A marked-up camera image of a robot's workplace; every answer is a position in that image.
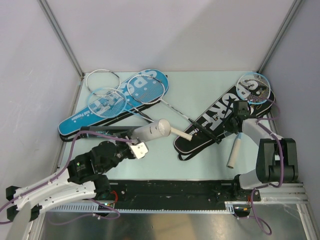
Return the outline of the white shuttlecock tube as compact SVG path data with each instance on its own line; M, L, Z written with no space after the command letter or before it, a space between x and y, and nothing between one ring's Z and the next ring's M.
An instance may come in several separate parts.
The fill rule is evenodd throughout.
M133 130L131 139L139 139L142 142L149 142L171 134L171 125L166 119L160 119L145 126Z

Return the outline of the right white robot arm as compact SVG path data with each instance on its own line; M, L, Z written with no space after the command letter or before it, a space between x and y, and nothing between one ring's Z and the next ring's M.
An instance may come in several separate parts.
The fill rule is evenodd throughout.
M249 195L249 190L266 187L280 188L284 183L298 180L297 143L293 138L282 137L250 114L249 103L237 100L223 125L229 133L242 133L258 146L255 169L234 177L232 197L238 201Z

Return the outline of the white racket white grip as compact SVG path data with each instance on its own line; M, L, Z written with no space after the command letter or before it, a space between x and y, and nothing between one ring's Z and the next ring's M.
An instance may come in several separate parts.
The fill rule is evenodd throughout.
M127 82L127 91L129 95L139 103L153 105L158 102L163 102L183 118L189 120L185 114L163 100L166 91L165 85L154 76L147 74L137 74L133 76Z

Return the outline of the black racket cover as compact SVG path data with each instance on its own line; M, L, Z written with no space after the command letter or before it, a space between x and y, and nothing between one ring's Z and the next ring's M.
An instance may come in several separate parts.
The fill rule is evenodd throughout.
M219 140L223 140L229 135L229 133L225 134L223 125L233 112L233 102L240 99L236 86L232 86L195 121L202 127L207 128ZM173 147L177 151L177 157L180 161L192 159L205 148L215 143L213 139L195 128L192 124L184 132L192 136L191 141L177 137L173 142Z

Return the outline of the black shuttlecock tube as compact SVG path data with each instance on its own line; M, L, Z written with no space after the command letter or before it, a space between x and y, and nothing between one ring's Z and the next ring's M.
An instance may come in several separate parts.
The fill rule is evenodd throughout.
M140 126L83 126L80 131L91 131L116 138L125 138L126 136L129 137L133 130L137 128L140 128Z

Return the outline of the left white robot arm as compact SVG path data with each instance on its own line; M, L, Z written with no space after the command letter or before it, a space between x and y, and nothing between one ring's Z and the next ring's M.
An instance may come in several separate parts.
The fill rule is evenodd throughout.
M10 207L6 209L6 217L12 222L26 204L30 204L29 220L33 221L40 214L65 203L105 200L112 191L105 174L123 160L141 159L148 151L146 144L138 139L102 141L33 185L7 187L6 198Z

